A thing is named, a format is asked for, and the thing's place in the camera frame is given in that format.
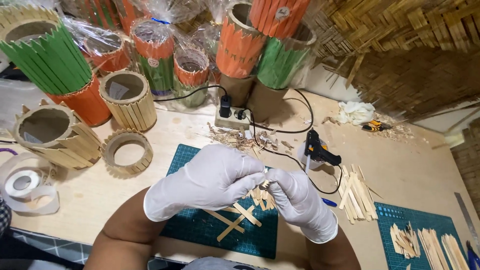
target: blue ribbon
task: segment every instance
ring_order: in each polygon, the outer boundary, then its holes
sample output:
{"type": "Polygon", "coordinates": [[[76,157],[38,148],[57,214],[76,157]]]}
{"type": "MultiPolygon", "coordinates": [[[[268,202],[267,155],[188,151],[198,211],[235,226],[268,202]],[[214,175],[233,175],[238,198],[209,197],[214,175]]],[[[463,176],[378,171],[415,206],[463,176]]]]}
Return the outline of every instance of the blue ribbon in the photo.
{"type": "Polygon", "coordinates": [[[169,22],[165,22],[165,21],[158,20],[158,19],[155,19],[155,18],[152,18],[152,21],[156,21],[156,22],[159,22],[159,23],[164,24],[164,25],[169,25],[170,24],[169,22]]]}

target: wooden table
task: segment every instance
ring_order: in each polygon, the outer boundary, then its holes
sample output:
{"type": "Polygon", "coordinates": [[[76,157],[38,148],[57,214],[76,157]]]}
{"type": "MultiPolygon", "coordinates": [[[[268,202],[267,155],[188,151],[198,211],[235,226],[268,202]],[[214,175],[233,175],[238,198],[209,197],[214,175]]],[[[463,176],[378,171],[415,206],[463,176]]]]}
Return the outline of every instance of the wooden table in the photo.
{"type": "MultiPolygon", "coordinates": [[[[448,147],[432,150],[432,146],[444,143],[442,135],[411,126],[415,139],[404,143],[370,134],[350,124],[320,124],[325,116],[337,113],[337,102],[311,93],[305,95],[313,106],[314,128],[320,138],[327,142],[331,152],[342,156],[343,164],[347,167],[352,163],[361,166],[367,181],[384,198],[373,195],[375,201],[450,216],[464,244],[466,240],[472,239],[454,196],[454,192],[459,192],[477,232],[480,232],[480,221],[448,147]]],[[[203,147],[212,143],[208,138],[206,123],[214,122],[214,111],[212,104],[202,108],[198,114],[158,109],[157,123],[146,132],[154,151],[152,164],[146,171],[132,178],[115,178],[109,174],[103,160],[99,160],[92,168],[70,171],[57,186],[60,209],[56,214],[40,217],[14,214],[12,226],[72,241],[93,243],[104,223],[125,200],[166,175],[178,144],[203,147]]],[[[307,127],[304,121],[309,119],[310,114],[301,96],[295,91],[289,91],[282,113],[271,119],[270,127],[301,130],[307,127]]],[[[117,127],[115,121],[110,121],[94,130],[104,139],[117,127]]],[[[277,133],[275,136],[279,141],[288,141],[295,147],[305,140],[305,133],[277,133]]],[[[13,148],[24,151],[20,146],[13,148]]],[[[285,150],[285,147],[280,146],[280,152],[285,150]]],[[[7,158],[8,153],[0,153],[0,161],[7,158]]],[[[292,160],[265,151],[261,152],[260,159],[270,167],[299,169],[292,160]]],[[[309,176],[322,190],[332,191],[335,179],[331,174],[337,173],[338,171],[334,173],[332,167],[324,165],[319,170],[310,171],[309,176]]],[[[322,197],[340,202],[338,194],[324,194],[322,197]]],[[[338,208],[333,211],[352,243],[362,268],[387,269],[377,222],[362,221],[350,225],[343,211],[338,208]]],[[[299,228],[286,224],[280,218],[275,260],[165,237],[159,238],[154,252],[158,257],[183,262],[216,256],[269,269],[292,269],[308,265],[304,241],[299,228]]]]}

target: person's arm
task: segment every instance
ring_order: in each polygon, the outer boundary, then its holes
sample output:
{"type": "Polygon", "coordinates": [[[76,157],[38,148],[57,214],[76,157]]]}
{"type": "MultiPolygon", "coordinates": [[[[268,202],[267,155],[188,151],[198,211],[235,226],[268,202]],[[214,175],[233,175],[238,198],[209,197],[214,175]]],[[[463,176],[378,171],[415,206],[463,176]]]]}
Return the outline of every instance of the person's arm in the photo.
{"type": "Polygon", "coordinates": [[[153,222],[143,209],[148,188],[128,199],[110,217],[85,263],[90,269],[147,269],[151,245],[166,221],[153,222]]]}
{"type": "Polygon", "coordinates": [[[220,210],[264,181],[261,161],[227,146],[205,146],[178,172],[120,206],[95,239],[84,269],[147,269],[151,245],[169,218],[185,208],[220,210]]]}
{"type": "Polygon", "coordinates": [[[355,251],[340,226],[335,238],[324,244],[316,244],[308,238],[305,238],[305,242],[312,269],[360,270],[355,251]]]}
{"type": "Polygon", "coordinates": [[[335,214],[318,196],[302,171],[270,169],[268,192],[286,222],[299,226],[306,236],[310,264],[319,270],[360,270],[360,264],[335,214]]]}

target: white cloth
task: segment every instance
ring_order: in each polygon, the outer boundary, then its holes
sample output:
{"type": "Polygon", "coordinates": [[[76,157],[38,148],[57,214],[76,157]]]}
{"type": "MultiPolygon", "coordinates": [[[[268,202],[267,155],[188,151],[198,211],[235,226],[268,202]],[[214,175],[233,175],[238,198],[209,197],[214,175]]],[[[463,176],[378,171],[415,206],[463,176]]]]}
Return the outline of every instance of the white cloth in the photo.
{"type": "Polygon", "coordinates": [[[303,234],[317,244],[335,238],[336,215],[318,196],[305,172],[270,169],[265,176],[270,182],[268,192],[286,222],[299,226],[303,234]]]}
{"type": "Polygon", "coordinates": [[[375,107],[370,103],[349,101],[347,103],[339,102],[338,106],[340,112],[334,118],[342,124],[361,125],[373,119],[375,107]]]}
{"type": "Polygon", "coordinates": [[[145,214],[152,221],[164,221],[185,208],[217,211],[231,206],[265,181],[264,168],[237,149],[205,146],[178,172],[148,189],[145,214]]]}

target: metal ruler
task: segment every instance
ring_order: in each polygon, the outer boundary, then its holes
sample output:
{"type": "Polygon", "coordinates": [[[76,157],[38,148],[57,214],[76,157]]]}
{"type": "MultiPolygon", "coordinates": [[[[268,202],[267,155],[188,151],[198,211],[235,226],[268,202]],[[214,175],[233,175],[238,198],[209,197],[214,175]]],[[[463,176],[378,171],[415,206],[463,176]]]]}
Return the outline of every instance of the metal ruler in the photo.
{"type": "Polygon", "coordinates": [[[460,206],[460,209],[462,209],[463,217],[465,218],[465,222],[467,222],[468,230],[472,234],[473,241],[475,241],[475,244],[477,245],[478,254],[480,254],[479,236],[477,234],[477,231],[475,230],[475,227],[473,227],[472,218],[470,217],[470,214],[467,211],[467,207],[465,207],[465,203],[463,202],[463,199],[460,193],[454,192],[454,194],[455,194],[456,200],[458,201],[458,205],[460,206]]]}

